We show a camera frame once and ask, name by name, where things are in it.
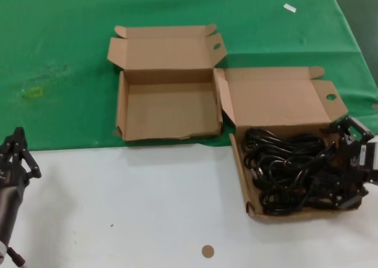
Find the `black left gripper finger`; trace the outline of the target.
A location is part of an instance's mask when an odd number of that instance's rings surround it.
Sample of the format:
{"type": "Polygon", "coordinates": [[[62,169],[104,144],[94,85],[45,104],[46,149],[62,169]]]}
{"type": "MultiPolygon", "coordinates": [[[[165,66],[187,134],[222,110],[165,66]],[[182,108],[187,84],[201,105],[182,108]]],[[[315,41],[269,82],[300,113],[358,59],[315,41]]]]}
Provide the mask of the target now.
{"type": "Polygon", "coordinates": [[[40,168],[28,150],[28,144],[24,129],[22,127],[17,127],[15,129],[14,135],[14,162],[17,161],[19,164],[22,164],[21,161],[25,161],[30,169],[30,171],[27,172],[28,179],[41,178],[40,168]]]}
{"type": "Polygon", "coordinates": [[[1,165],[6,162],[15,162],[17,158],[14,152],[15,134],[7,136],[1,144],[1,165]]]}

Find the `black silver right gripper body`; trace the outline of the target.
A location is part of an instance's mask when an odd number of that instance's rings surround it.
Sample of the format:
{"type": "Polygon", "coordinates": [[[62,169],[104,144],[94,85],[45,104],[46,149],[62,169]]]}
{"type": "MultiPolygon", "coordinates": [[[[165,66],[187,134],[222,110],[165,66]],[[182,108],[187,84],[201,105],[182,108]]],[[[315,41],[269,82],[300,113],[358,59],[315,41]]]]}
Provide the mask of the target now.
{"type": "Polygon", "coordinates": [[[345,189],[360,188],[365,183],[377,185],[377,135],[343,135],[339,139],[338,153],[344,165],[341,185],[345,189]]]}

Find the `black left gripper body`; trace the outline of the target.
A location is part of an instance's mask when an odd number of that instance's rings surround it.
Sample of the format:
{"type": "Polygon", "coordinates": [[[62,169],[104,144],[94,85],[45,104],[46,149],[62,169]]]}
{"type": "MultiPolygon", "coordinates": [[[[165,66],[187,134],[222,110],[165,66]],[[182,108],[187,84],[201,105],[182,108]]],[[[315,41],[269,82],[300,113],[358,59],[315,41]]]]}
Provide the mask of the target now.
{"type": "Polygon", "coordinates": [[[22,166],[1,166],[1,241],[10,241],[28,181],[22,166]]]}

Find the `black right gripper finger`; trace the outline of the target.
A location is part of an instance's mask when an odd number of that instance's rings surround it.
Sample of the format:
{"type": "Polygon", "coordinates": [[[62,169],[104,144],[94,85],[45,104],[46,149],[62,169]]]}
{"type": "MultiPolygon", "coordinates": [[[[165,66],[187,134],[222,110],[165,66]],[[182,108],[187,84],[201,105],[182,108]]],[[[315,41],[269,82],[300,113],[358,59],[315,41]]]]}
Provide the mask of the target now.
{"type": "Polygon", "coordinates": [[[360,206],[362,199],[369,194],[362,182],[341,177],[328,187],[334,208],[349,210],[360,206]]]}
{"type": "Polygon", "coordinates": [[[338,133],[341,138],[352,138],[350,128],[353,128],[361,135],[361,140],[367,142],[374,138],[373,132],[355,117],[345,116],[344,118],[330,124],[330,133],[338,133]]]}

